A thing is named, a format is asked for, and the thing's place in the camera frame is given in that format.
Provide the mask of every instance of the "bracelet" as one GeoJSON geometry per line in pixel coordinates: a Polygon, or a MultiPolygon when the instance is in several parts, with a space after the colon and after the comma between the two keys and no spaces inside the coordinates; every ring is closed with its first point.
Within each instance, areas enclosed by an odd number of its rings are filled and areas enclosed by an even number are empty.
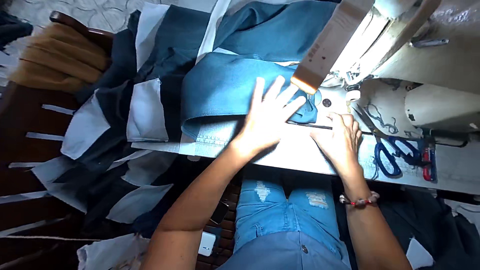
{"type": "Polygon", "coordinates": [[[342,195],[340,195],[340,203],[350,204],[350,205],[353,205],[354,207],[363,208],[367,204],[376,203],[377,200],[380,198],[380,195],[378,193],[376,193],[375,191],[371,191],[371,194],[372,195],[370,197],[368,197],[368,199],[366,199],[366,200],[358,199],[356,202],[350,201],[350,199],[347,197],[347,195],[342,194],[342,195]]]}

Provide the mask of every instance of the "ripped jeans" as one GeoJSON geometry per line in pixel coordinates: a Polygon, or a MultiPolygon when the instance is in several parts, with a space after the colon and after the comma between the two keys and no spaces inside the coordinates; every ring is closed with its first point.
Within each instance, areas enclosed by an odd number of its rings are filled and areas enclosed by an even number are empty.
{"type": "Polygon", "coordinates": [[[301,231],[327,246],[339,259],[348,257],[339,240],[330,177],[249,164],[244,170],[234,253],[270,233],[301,231]],[[292,187],[288,199],[282,183],[292,187]]]}

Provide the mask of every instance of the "smartphone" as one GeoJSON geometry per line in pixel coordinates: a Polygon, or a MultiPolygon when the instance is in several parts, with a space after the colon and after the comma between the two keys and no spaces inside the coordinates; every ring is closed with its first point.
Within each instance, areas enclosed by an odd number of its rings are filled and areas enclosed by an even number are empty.
{"type": "Polygon", "coordinates": [[[210,220],[215,223],[215,224],[220,224],[222,223],[222,220],[225,218],[225,215],[228,212],[228,204],[220,201],[218,202],[218,205],[215,208],[215,211],[213,212],[212,217],[210,220]]]}

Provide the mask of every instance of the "blue-handled scissors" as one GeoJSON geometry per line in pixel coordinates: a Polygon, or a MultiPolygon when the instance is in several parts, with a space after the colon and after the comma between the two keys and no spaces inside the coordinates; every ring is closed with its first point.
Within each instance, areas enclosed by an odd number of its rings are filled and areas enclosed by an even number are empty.
{"type": "Polygon", "coordinates": [[[403,158],[405,162],[409,165],[424,166],[420,151],[416,149],[411,143],[407,142],[401,137],[388,136],[385,133],[381,132],[378,128],[375,127],[370,117],[368,117],[367,113],[360,106],[357,105],[357,109],[354,108],[354,111],[360,116],[362,121],[367,125],[367,127],[371,130],[372,134],[375,136],[375,139],[377,140],[377,144],[375,145],[375,162],[377,162],[378,167],[387,177],[399,177],[402,174],[400,167],[395,161],[395,157],[403,158]],[[395,150],[394,154],[390,154],[388,152],[388,149],[382,143],[382,139],[386,140],[388,144],[392,146],[392,148],[395,150]],[[408,147],[412,154],[405,154],[405,152],[402,151],[400,147],[398,147],[398,145],[396,144],[397,142],[400,142],[406,147],[408,147]],[[393,173],[389,173],[383,165],[382,160],[380,159],[380,153],[382,152],[392,165],[393,173]]]}

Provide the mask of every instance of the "tan fabric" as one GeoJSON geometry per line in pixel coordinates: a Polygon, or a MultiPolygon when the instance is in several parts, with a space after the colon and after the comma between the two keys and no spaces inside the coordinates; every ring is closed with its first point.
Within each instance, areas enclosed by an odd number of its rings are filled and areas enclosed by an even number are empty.
{"type": "Polygon", "coordinates": [[[76,92],[108,67],[105,51],[73,28],[51,23],[31,37],[10,80],[19,85],[76,92]]]}

